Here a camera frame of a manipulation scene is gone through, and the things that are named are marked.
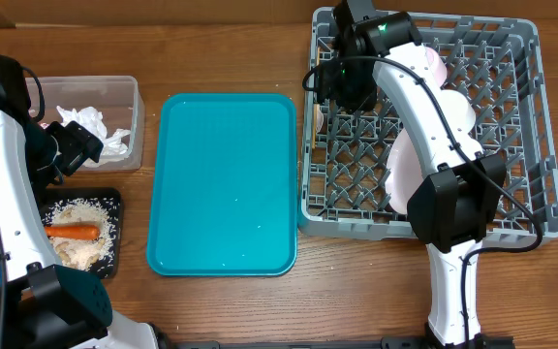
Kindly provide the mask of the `white plastic fork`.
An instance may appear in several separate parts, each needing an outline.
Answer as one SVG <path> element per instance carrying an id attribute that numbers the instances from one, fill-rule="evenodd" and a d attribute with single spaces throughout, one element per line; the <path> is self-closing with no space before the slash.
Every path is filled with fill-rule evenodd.
<path id="1" fill-rule="evenodd" d="M 325 116 L 321 109 L 316 109 L 315 111 L 315 121 L 316 121 L 316 132 L 320 133 L 325 123 Z"/>

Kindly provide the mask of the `white paper napkin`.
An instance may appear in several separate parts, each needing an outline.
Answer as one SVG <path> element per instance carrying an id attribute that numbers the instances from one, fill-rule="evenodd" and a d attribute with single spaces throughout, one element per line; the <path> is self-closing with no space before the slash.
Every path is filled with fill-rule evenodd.
<path id="1" fill-rule="evenodd" d="M 117 128 L 112 134 L 109 134 L 108 128 L 103 122 L 103 114 L 94 107 L 86 107 L 80 111 L 76 109 L 69 111 L 57 106 L 56 110 L 62 118 L 61 124 L 63 126 L 67 126 L 74 121 L 103 143 L 99 162 L 93 162 L 89 159 L 83 163 L 84 167 L 98 168 L 106 163 L 125 159 L 129 146 L 123 142 L 123 139 L 131 135 L 130 130 Z"/>

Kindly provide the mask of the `orange carrot piece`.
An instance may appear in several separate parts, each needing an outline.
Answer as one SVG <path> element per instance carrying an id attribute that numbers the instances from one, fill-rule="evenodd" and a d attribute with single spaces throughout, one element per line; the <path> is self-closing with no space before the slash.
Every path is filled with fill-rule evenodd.
<path id="1" fill-rule="evenodd" d="M 95 240 L 100 235 L 99 228 L 91 225 L 45 226 L 44 230 L 52 238 Z"/>

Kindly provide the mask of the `pink bowl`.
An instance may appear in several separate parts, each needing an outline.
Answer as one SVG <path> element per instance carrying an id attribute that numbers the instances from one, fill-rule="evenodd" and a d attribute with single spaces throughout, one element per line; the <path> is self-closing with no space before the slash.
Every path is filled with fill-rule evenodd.
<path id="1" fill-rule="evenodd" d="M 448 76 L 447 67 L 439 53 L 430 47 L 425 47 L 425 57 L 427 59 L 427 73 L 425 80 L 429 85 L 436 84 L 442 89 Z"/>

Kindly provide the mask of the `large white plate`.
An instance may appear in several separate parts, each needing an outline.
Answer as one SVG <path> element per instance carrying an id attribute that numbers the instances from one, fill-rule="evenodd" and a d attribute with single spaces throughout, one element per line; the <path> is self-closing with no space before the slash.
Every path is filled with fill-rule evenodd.
<path id="1" fill-rule="evenodd" d="M 418 154 L 406 130 L 402 130 L 390 149 L 387 159 L 389 176 L 385 190 L 391 208 L 399 214 L 408 213 L 408 202 L 423 182 Z"/>

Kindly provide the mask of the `light green bowl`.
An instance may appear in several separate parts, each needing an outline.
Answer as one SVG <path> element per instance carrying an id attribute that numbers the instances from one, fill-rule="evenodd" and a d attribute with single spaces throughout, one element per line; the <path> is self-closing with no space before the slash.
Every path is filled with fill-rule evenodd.
<path id="1" fill-rule="evenodd" d="M 450 89 L 442 90 L 441 97 L 441 107 L 454 136 L 458 139 L 460 134 L 468 135 L 476 122 L 469 100 L 462 93 Z"/>

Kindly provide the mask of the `wooden chopstick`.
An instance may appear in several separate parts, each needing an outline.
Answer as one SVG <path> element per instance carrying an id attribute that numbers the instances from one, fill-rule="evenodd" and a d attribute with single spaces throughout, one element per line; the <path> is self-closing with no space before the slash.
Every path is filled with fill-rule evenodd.
<path id="1" fill-rule="evenodd" d="M 318 65 L 320 63 L 320 48 L 316 48 L 315 58 L 316 58 L 315 63 L 316 63 L 316 65 Z M 314 95 L 314 97 L 313 97 L 313 102 L 314 103 L 313 103 L 313 107 L 312 107 L 312 113 L 313 113 L 312 141 L 311 141 L 312 154 L 313 154 L 313 151 L 316 149 L 316 144 L 317 144 L 316 138 L 317 138 L 317 134 L 319 132 L 319 127 L 318 127 L 318 125 L 319 125 L 319 122 L 318 122 L 319 104 L 317 103 L 316 98 L 317 97 Z"/>

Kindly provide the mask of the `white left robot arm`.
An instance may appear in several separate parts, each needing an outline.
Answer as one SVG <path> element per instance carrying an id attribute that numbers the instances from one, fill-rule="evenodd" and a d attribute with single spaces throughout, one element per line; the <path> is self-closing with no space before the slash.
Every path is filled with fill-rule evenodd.
<path id="1" fill-rule="evenodd" d="M 0 348 L 106 348 L 114 315 L 102 282 L 63 266 L 36 193 L 87 159 L 101 141 L 75 122 L 31 116 L 29 69 L 0 54 Z"/>

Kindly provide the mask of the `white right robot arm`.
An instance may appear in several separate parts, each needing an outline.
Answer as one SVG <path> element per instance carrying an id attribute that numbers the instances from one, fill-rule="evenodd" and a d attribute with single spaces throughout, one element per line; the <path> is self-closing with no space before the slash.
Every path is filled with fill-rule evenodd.
<path id="1" fill-rule="evenodd" d="M 385 93 L 403 130 L 390 156 L 387 193 L 427 248 L 432 302 L 425 325 L 433 348 L 492 348 L 476 311 L 477 251 L 506 177 L 496 155 L 470 135 L 467 98 L 443 87 L 446 69 L 406 12 L 383 16 L 369 1 L 332 12 L 335 57 L 314 70 L 312 91 L 349 111 L 372 111 Z"/>

